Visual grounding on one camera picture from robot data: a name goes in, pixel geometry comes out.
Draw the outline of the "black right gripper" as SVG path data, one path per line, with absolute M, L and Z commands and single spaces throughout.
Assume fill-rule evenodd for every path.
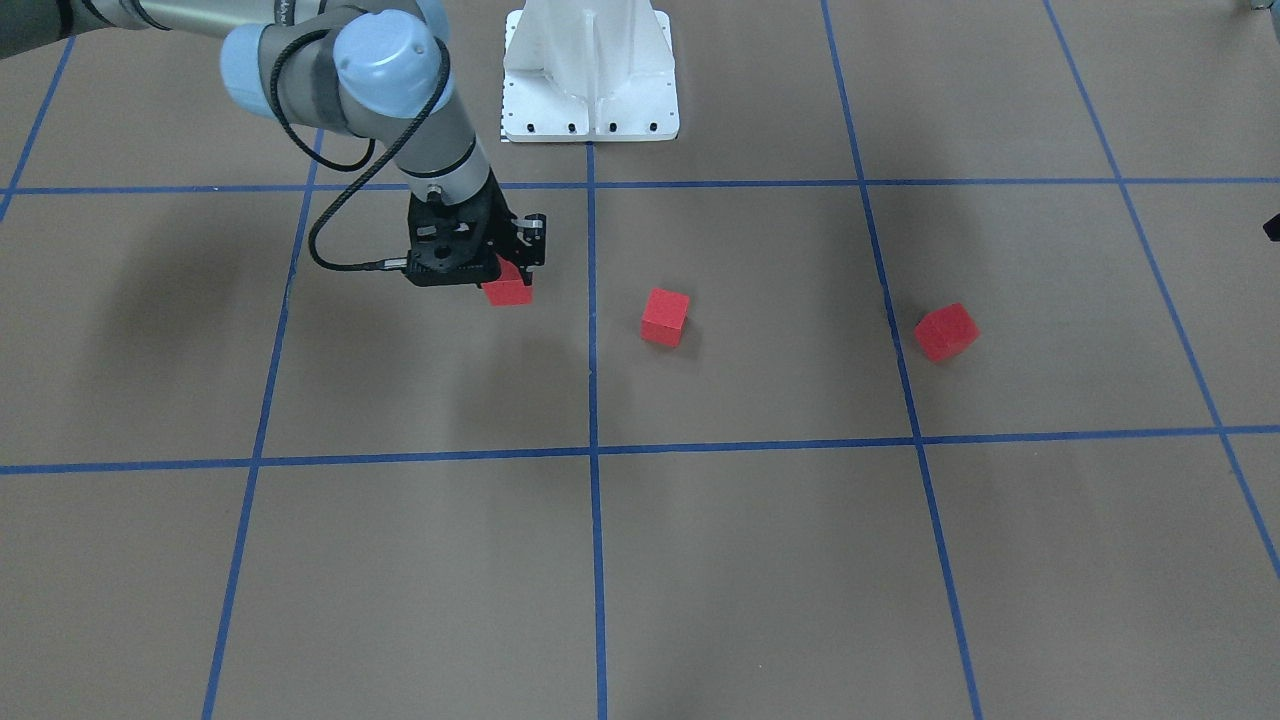
M 502 261 L 524 272 L 547 260 L 547 215 L 515 219 L 493 173 L 457 205 L 413 196 L 407 225 L 404 278 L 417 287 L 484 284 L 500 277 Z

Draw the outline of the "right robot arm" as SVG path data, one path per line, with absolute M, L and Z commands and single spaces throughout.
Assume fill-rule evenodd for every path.
M 547 219 L 509 210 L 456 91 L 439 1 L 5 1 L 1 20 L 4 58 L 109 28 L 221 40 L 229 97 L 320 167 L 353 176 L 308 229 L 324 269 L 526 290 L 545 261 Z M 326 260 L 321 229 L 385 167 L 410 187 L 406 254 Z

